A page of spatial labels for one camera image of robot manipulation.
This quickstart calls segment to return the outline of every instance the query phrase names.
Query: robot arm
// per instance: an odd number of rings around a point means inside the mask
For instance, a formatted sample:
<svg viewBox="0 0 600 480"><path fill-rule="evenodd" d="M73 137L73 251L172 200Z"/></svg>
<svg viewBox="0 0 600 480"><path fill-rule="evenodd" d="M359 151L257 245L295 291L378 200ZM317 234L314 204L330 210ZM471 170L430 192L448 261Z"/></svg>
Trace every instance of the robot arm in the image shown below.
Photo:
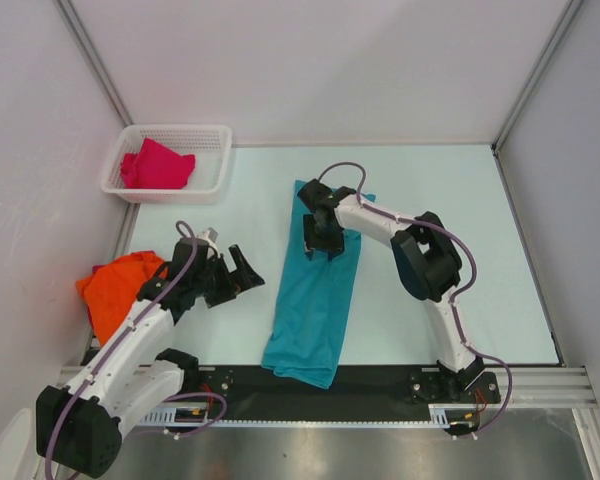
<svg viewBox="0 0 600 480"><path fill-rule="evenodd" d="M460 257L446 236L398 221L419 220L442 227L438 216L427 212L421 217L409 217L384 208L387 215L380 215L364 208L355 190L342 187L332 191L318 180L308 182L298 197L312 212L303 219L309 257L315 250L326 252L330 259L343 253L344 229L358 231L391 248L403 286L424 301L438 340L439 364L452 372L459 387L466 390L480 376L484 364L460 338L449 303L460 282Z"/></svg>
<svg viewBox="0 0 600 480"><path fill-rule="evenodd" d="M165 398L196 391L198 359L167 349L142 375L133 377L141 358L166 335L203 297L209 308L233 300L239 293L263 285L237 245L229 247L236 269L229 272L215 245L212 229L195 239L183 238L175 246L166 275L159 269L138 293L124 322L98 354L62 388L48 386L36 402L37 452L46 455L53 429L70 399L69 410L53 448L53 460L91 477L101 476L113 463L122 440L131 429ZM194 243L197 253L191 263ZM180 280L163 298L158 296ZM145 309L141 321L139 315Z"/></svg>

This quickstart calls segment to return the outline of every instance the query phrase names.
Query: white plastic basket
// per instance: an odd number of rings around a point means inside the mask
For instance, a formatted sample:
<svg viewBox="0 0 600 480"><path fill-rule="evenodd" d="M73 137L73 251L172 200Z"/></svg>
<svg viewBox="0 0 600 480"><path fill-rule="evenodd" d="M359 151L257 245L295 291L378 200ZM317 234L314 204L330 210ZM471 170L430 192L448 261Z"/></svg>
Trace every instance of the white plastic basket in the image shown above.
<svg viewBox="0 0 600 480"><path fill-rule="evenodd" d="M145 138L181 154L194 154L196 167L181 190L125 188L120 163L125 153L138 153ZM227 176L231 129L222 125L131 125L116 141L102 175L100 187L130 203L215 203Z"/></svg>

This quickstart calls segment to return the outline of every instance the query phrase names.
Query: metal frame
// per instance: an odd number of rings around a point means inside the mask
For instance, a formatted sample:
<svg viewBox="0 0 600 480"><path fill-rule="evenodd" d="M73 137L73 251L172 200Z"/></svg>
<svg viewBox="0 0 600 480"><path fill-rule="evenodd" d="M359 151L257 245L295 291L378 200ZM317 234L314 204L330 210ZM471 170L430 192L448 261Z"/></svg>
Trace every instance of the metal frame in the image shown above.
<svg viewBox="0 0 600 480"><path fill-rule="evenodd" d="M507 375L501 368L487 368L498 379L502 395L508 390ZM513 392L508 409L523 408L598 408L593 388L584 368L512 367ZM449 404L439 408L461 408ZM498 405L488 409L497 410Z"/></svg>
<svg viewBox="0 0 600 480"><path fill-rule="evenodd" d="M75 40L80 53L82 53L87 66L102 88L102 92L118 117L118 120L123 127L132 125L133 119L131 118L131 115L129 115L129 111L122 101L122 97L120 96L118 89L113 83L113 80L111 80L104 62L100 58L98 51L93 45L91 37L82 24L82 20L80 20L73 2L71 0L54 0L54 3L58 7L60 15L64 19L69 33Z"/></svg>
<svg viewBox="0 0 600 480"><path fill-rule="evenodd" d="M574 410L573 417L594 480L600 480L600 410Z"/></svg>
<svg viewBox="0 0 600 480"><path fill-rule="evenodd" d="M136 226L136 220L138 219L139 211L139 203L127 204L127 208L122 219L122 224L120 225L120 230L118 231L118 237L116 239L111 260L115 260L116 258L127 253L129 244L131 243L131 235L133 234L133 230Z"/></svg>
<svg viewBox="0 0 600 480"><path fill-rule="evenodd" d="M200 426L200 422L178 422L176 413L178 410L189 410L191 408L204 409L205 402L192 403L186 408L177 403L164 404L154 408L149 412L138 427L175 427L175 428L195 428ZM445 410L437 407L429 407L430 420L414 422L383 422L382 428L447 428L449 421ZM377 428L379 425L375 422L273 422L273 421L246 421L246 420L221 420L218 427L249 427L249 428Z"/></svg>
<svg viewBox="0 0 600 480"><path fill-rule="evenodd" d="M518 98L513 104L513 107L509 111L509 114L507 115L507 118L504 121L498 136L496 137L496 140L493 144L495 152L499 152L504 143L507 141L513 126L516 124L520 114L524 110L524 107L531 99L533 92L538 87L540 80L547 71L547 67L551 63L551 59L555 56L560 45L562 45L567 32L570 30L571 25L573 25L573 22L582 10L582 7L586 1L587 0L570 0L569 4L563 10L562 16L558 20L553 32L551 32L547 44L542 49L542 53L540 54L538 61L533 66L529 78L522 88L520 95L518 95Z"/></svg>
<svg viewBox="0 0 600 480"><path fill-rule="evenodd" d="M544 314L544 318L547 321L547 325L549 326L549 331L551 332L551 338L553 339L553 345L556 349L556 355L558 356L558 362L561 366L566 366L566 362L564 356L562 354L562 349L560 348L560 343L558 341L558 336L556 334L556 330L553 326L553 322L551 321L551 316L549 315L549 308L547 307L547 301L544 297L544 293L542 291L542 287L540 286L540 279L538 277L538 272L533 262L531 252L529 251L529 243L524 234L524 230L522 228L522 224L520 222L520 216L518 215L518 211L516 209L516 204L513 201L513 194L511 193L511 188L509 187L509 183L507 181L507 177L504 174L504 169L502 167L502 161L500 160L500 154L496 150L495 146L491 148L493 152L493 158L496 162L496 168L498 169L498 175L500 176L500 183L502 183L502 188L504 190L504 194L507 197L507 203L509 204L509 210L511 210L511 216L513 217L513 223L516 226L516 231L518 232L518 238L520 239L520 243L522 244L522 250L524 251L525 259L527 260L527 265L529 266L529 271L531 272L531 279L533 280L533 286L536 289L536 294L538 295L538 299L540 300L540 307L542 308L542 313Z"/></svg>

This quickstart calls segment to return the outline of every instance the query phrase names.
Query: magenta cloth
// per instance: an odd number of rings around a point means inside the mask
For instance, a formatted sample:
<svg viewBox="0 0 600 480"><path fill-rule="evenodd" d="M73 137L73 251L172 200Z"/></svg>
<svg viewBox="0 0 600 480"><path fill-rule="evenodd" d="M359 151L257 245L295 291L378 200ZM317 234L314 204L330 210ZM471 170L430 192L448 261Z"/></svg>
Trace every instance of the magenta cloth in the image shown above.
<svg viewBox="0 0 600 480"><path fill-rule="evenodd" d="M138 154L124 156L120 177L126 188L180 189L187 185L195 166L195 155L178 155L145 138Z"/></svg>

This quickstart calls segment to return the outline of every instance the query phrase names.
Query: white base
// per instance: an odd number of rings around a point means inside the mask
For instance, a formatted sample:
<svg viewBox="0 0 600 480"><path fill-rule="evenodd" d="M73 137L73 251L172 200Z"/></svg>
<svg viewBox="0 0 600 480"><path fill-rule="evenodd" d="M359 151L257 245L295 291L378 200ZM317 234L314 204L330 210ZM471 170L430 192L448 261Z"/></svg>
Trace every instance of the white base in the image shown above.
<svg viewBox="0 0 600 480"><path fill-rule="evenodd" d="M437 213L472 249L478 282L462 296L470 341L512 363L555 364L553 341L505 197L486 145L403 147L239 148L225 195L215 205L142 205L129 251L155 250L170 259L186 220L200 232L218 231L222 252L240 245L266 285L208 310L200 301L147 355L173 347L201 364L259 364L271 333L296 179L317 177L338 161L368 172L367 192L379 204L420 215ZM329 172L332 186L355 187L359 172ZM463 279L469 276L463 259ZM341 364L430 364L438 348L424 305L398 279L393 255L364 239Z"/></svg>
<svg viewBox="0 0 600 480"><path fill-rule="evenodd" d="M33 426L33 412L23 408L0 434L0 480L31 478L37 460Z"/></svg>

